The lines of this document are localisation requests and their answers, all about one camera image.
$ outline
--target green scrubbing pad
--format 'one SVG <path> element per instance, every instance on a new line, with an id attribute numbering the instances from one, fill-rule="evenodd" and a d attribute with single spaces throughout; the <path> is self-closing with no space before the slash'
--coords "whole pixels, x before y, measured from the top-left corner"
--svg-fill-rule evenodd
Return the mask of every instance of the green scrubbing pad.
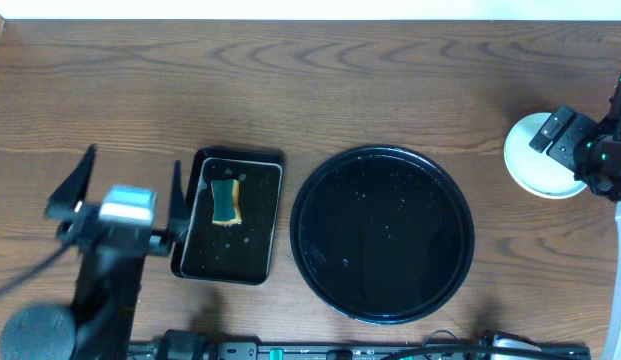
<path id="1" fill-rule="evenodd" d="M 214 201 L 213 224 L 241 224 L 239 182 L 237 180 L 212 180 L 212 199 Z"/>

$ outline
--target white wall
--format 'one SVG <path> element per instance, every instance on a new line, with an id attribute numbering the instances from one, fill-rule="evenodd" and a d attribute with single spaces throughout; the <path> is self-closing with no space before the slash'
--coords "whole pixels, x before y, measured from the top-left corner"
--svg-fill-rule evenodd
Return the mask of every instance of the white wall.
<path id="1" fill-rule="evenodd" d="M 0 0 L 6 19 L 621 20 L 621 0 Z"/>

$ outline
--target black rectangular tray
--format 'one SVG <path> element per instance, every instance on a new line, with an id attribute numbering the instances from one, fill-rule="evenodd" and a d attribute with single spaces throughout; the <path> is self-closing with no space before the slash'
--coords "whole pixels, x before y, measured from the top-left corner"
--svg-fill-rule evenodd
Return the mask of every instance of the black rectangular tray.
<path id="1" fill-rule="evenodd" d="M 242 223 L 212 224 L 212 180 L 239 180 Z M 186 194 L 192 211 L 185 243 L 175 244 L 171 270 L 183 278 L 257 285 L 270 269 L 283 180 L 282 154 L 202 149 Z"/>

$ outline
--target round black plate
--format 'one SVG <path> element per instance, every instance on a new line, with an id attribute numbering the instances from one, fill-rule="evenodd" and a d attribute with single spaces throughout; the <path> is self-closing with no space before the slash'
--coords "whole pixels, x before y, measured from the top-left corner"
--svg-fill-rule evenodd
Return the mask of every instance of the round black plate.
<path id="1" fill-rule="evenodd" d="M 295 261 L 337 311 L 397 324 L 443 306 L 465 279 L 474 251 L 468 205 L 426 157 L 365 147 L 328 160 L 294 204 Z"/>

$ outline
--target wood grain surface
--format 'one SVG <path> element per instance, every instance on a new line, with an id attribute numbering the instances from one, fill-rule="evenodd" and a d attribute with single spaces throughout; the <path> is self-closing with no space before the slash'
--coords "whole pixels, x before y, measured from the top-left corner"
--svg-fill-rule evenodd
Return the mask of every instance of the wood grain surface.
<path id="1" fill-rule="evenodd" d="M 174 277 L 149 258 L 133 339 L 170 328 L 262 341 L 417 343 L 436 329 L 486 329 L 602 351 L 616 271 L 614 205 L 588 191 L 528 194 L 502 149 L 521 117 L 560 104 L 595 119 L 621 69 L 621 23 L 10 21 L 0 45 L 0 284 L 58 246 L 47 196 L 86 146 L 89 198 L 114 183 L 159 192 L 172 162 L 222 145 L 286 155 L 269 279 Z M 470 273 L 425 319 L 363 324 L 326 306 L 292 258 L 289 219 L 319 164 L 363 144 L 421 152 L 465 194 L 476 228 Z M 74 251 L 0 300 L 0 332 L 33 301 L 69 301 Z"/>

